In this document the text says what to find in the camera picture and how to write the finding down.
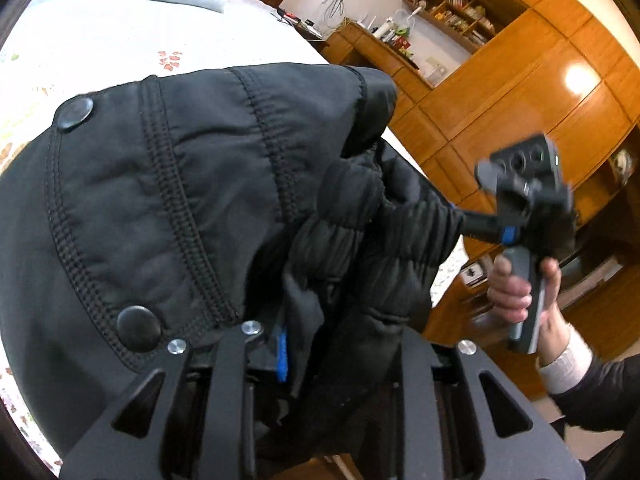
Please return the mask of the dark right sleeve forearm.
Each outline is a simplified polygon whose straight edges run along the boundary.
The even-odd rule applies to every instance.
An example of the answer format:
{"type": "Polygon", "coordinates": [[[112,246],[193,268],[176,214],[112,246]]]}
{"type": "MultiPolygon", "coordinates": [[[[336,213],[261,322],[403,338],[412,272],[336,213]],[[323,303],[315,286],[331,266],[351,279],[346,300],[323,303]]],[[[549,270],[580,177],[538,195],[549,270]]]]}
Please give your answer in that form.
{"type": "Polygon", "coordinates": [[[639,428],[639,357],[603,361],[574,327],[565,349],[538,373],[544,388],[572,426],[589,431],[639,428]]]}

